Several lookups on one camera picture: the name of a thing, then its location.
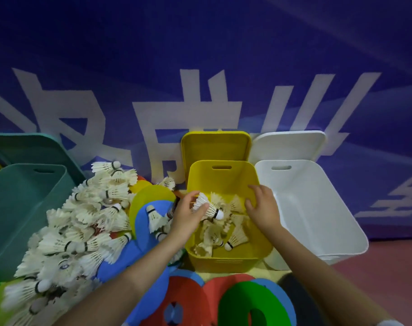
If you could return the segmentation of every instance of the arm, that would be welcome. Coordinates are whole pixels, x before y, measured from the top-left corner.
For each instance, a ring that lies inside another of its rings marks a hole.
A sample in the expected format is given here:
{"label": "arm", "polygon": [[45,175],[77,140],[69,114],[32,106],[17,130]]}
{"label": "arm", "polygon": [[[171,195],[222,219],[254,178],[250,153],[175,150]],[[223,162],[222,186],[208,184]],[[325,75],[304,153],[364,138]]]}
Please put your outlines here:
{"label": "arm", "polygon": [[366,294],[305,248],[280,224],[280,215],[272,190],[250,186],[257,207],[247,199],[247,213],[281,254],[295,277],[313,294],[321,308],[338,325],[375,326],[393,319]]}
{"label": "arm", "polygon": [[106,282],[63,315],[54,326],[120,326],[142,296],[162,274],[170,259],[196,230],[209,204],[195,213],[189,209],[188,193],[178,204],[170,233],[143,258],[116,278]]}

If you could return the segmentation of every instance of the blue backdrop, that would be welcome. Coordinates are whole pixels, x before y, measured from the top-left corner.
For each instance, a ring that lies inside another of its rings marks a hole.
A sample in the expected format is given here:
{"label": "blue backdrop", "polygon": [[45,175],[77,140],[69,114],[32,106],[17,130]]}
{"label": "blue backdrop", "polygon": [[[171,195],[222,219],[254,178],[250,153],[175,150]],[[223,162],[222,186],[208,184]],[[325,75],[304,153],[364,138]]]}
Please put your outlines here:
{"label": "blue backdrop", "polygon": [[188,130],[323,130],[369,237],[412,236],[412,0],[391,1],[0,0],[0,132],[183,183]]}

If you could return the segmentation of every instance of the hand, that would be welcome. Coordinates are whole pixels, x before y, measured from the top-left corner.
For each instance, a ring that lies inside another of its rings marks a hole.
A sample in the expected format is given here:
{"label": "hand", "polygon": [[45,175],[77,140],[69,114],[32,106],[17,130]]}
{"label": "hand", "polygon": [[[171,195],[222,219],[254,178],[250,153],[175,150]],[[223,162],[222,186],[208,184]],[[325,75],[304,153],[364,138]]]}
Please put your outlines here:
{"label": "hand", "polygon": [[174,212],[173,221],[169,236],[183,247],[188,241],[192,233],[197,229],[202,217],[206,214],[209,204],[203,204],[198,210],[192,212],[189,204],[194,196],[198,195],[200,191],[192,191],[188,193],[178,204]]}
{"label": "hand", "polygon": [[254,224],[264,235],[282,229],[279,207],[272,190],[264,185],[248,185],[248,187],[254,191],[257,200],[256,208],[252,206],[250,199],[245,200],[247,214]]}

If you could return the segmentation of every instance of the red floor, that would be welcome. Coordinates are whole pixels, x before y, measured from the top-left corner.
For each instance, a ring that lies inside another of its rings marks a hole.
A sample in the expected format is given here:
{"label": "red floor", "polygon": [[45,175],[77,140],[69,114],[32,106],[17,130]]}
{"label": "red floor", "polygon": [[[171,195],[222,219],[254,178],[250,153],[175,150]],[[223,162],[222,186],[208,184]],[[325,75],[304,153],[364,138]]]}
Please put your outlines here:
{"label": "red floor", "polygon": [[371,242],[369,251],[335,265],[405,326],[412,326],[412,240]]}

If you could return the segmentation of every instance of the bin handle hole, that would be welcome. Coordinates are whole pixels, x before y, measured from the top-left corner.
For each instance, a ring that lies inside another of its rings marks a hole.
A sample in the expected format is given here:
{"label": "bin handle hole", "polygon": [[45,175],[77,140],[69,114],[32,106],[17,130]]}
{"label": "bin handle hole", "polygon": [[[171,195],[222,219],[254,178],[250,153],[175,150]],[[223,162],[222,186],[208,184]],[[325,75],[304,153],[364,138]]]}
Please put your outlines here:
{"label": "bin handle hole", "polygon": [[41,173],[41,174],[54,174],[55,171],[51,169],[41,169],[41,168],[35,168],[34,171],[36,173]]}
{"label": "bin handle hole", "polygon": [[272,166],[272,170],[289,170],[292,169],[292,166]]}
{"label": "bin handle hole", "polygon": [[231,169],[230,165],[217,165],[217,166],[212,166],[212,169]]}

